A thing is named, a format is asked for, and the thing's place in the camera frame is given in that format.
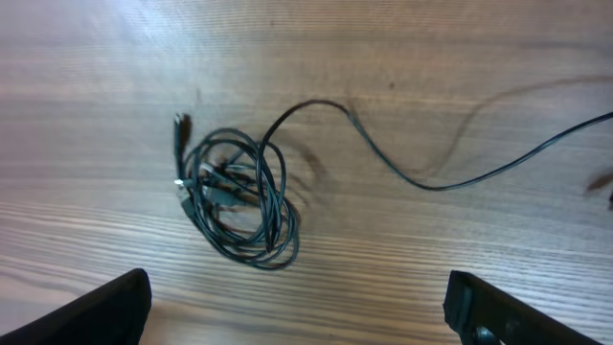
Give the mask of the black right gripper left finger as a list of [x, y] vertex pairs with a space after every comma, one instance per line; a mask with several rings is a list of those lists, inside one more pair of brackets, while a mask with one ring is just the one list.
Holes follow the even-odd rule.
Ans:
[[135, 268], [1, 336], [1, 345], [138, 345], [152, 306], [148, 274]]

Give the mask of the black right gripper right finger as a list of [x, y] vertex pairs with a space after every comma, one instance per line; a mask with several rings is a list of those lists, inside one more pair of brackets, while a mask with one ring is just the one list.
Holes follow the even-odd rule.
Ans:
[[450, 272], [444, 321], [464, 345], [600, 345], [479, 277]]

